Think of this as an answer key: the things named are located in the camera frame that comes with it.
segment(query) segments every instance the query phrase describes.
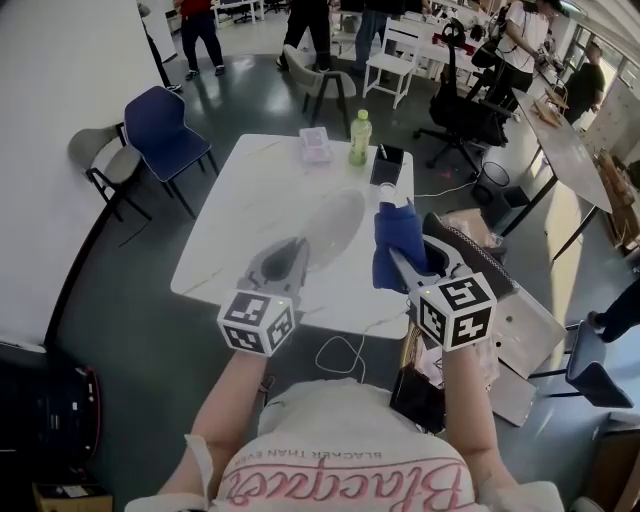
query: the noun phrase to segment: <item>white cube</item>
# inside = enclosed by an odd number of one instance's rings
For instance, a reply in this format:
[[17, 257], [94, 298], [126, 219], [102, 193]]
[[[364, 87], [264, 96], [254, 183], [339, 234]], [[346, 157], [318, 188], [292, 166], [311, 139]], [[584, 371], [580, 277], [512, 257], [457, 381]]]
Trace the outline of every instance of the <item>white cube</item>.
[[270, 357], [293, 332], [293, 304], [288, 297], [233, 290], [222, 303], [218, 325], [231, 348]]
[[491, 334], [496, 297], [481, 274], [413, 290], [418, 327], [445, 351], [473, 345]]

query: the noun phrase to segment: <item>person in white shirt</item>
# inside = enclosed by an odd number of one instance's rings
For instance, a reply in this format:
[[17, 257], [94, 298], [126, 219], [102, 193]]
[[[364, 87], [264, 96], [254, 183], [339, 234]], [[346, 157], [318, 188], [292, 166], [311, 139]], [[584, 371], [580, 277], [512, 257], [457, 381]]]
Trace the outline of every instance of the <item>person in white shirt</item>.
[[560, 0], [536, 0], [535, 4], [518, 0], [511, 4], [505, 34], [496, 50], [498, 85], [487, 96], [487, 101], [512, 112], [515, 110], [516, 101], [511, 89], [529, 90], [534, 66], [541, 58], [538, 49], [547, 37], [549, 21], [563, 12]]
[[169, 480], [125, 512], [564, 510], [552, 483], [519, 485], [502, 462], [473, 346], [443, 356], [446, 441], [393, 411], [388, 391], [345, 379], [295, 384], [245, 444], [266, 365], [232, 356]]

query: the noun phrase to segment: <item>gray table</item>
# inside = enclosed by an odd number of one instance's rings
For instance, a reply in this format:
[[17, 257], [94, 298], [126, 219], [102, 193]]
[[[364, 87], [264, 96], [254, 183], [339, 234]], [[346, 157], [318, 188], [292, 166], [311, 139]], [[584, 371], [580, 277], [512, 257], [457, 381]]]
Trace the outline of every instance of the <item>gray table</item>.
[[502, 236], [504, 237], [511, 233], [529, 212], [536, 207], [542, 198], [549, 193], [557, 181], [560, 181], [573, 190], [576, 195], [593, 205], [589, 213], [580, 223], [578, 229], [553, 257], [553, 261], [555, 261], [569, 248], [575, 239], [578, 238], [580, 233], [584, 231], [598, 209], [611, 213], [611, 203], [609, 203], [607, 192], [602, 184], [598, 170], [591, 161], [589, 152], [568, 121], [562, 117], [561, 127], [556, 128], [551, 126], [540, 119], [532, 110], [535, 99], [533, 96], [518, 91], [517, 89], [513, 89], [513, 94], [522, 109], [525, 119], [531, 125], [531, 128], [533, 128], [533, 133], [535, 133], [538, 143], [540, 144], [529, 167], [533, 165], [540, 151], [544, 151], [553, 174], [527, 207], [504, 229]]

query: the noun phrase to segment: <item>standing person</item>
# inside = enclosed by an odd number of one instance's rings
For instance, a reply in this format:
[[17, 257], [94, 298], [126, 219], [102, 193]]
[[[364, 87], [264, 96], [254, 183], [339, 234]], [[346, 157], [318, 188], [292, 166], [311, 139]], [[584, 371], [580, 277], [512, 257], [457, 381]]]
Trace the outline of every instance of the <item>standing person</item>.
[[533, 82], [533, 68], [540, 60], [538, 48], [549, 30], [549, 20], [563, 12], [560, 0], [536, 0], [536, 4], [523, 4], [517, 0], [506, 15], [505, 34], [498, 43], [495, 72], [498, 85], [487, 96], [487, 101], [511, 112], [516, 100], [511, 89], [527, 92]]
[[617, 340], [632, 327], [640, 325], [640, 280], [622, 292], [605, 313], [589, 313], [587, 321], [596, 330], [604, 329], [600, 337], [605, 343]]
[[446, 441], [393, 411], [389, 391], [344, 379], [293, 385], [245, 444], [267, 358], [236, 352], [171, 477], [125, 512], [564, 510], [552, 483], [519, 485], [504, 465], [475, 347], [442, 363]]
[[[151, 9], [149, 9], [146, 5], [138, 2], [138, 14], [140, 14], [141, 18], [146, 18], [150, 13]], [[156, 66], [158, 66], [158, 72], [160, 73], [160, 78], [162, 78], [162, 83], [164, 84], [165, 89], [171, 92], [180, 92], [182, 90], [182, 85], [174, 85], [169, 81], [167, 72], [164, 70], [164, 66], [162, 65], [160, 52], [158, 51], [153, 38], [149, 35], [144, 20], [142, 20], [142, 26], [144, 27], [144, 33], [147, 35], [147, 41], [149, 42], [149, 47], [151, 48], [151, 55], [153, 55], [153, 60], [156, 62]]]
[[[291, 0], [288, 25], [283, 45], [290, 44], [297, 48], [308, 27], [316, 50], [318, 70], [329, 71], [331, 69], [331, 26], [327, 0]], [[281, 70], [289, 71], [284, 52], [278, 57], [276, 64]]]
[[182, 48], [189, 62], [189, 72], [185, 80], [193, 80], [200, 74], [198, 59], [196, 58], [196, 42], [202, 38], [207, 47], [207, 53], [216, 67], [216, 76], [224, 74], [222, 49], [216, 26], [213, 23], [211, 0], [173, 0], [173, 6], [182, 15]]
[[[431, 12], [428, 0], [422, 1], [423, 12]], [[380, 42], [384, 43], [384, 30], [389, 18], [399, 19], [406, 11], [405, 0], [365, 0], [362, 11], [362, 22], [356, 35], [356, 62], [351, 71], [357, 76], [364, 76], [367, 61], [371, 54], [371, 44], [376, 34]], [[385, 52], [393, 55], [395, 41], [389, 41]]]
[[567, 105], [564, 117], [569, 123], [575, 123], [582, 114], [591, 109], [597, 112], [604, 98], [605, 79], [600, 59], [602, 50], [591, 43], [586, 50], [587, 60], [567, 82]]

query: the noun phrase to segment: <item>green bottle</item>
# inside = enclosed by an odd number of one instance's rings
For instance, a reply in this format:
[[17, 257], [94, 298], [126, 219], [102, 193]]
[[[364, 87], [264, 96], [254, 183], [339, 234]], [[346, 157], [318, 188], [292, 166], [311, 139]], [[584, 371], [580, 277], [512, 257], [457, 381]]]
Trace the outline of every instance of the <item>green bottle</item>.
[[351, 151], [349, 152], [351, 165], [361, 167], [367, 163], [371, 131], [369, 112], [358, 110], [358, 117], [351, 123]]

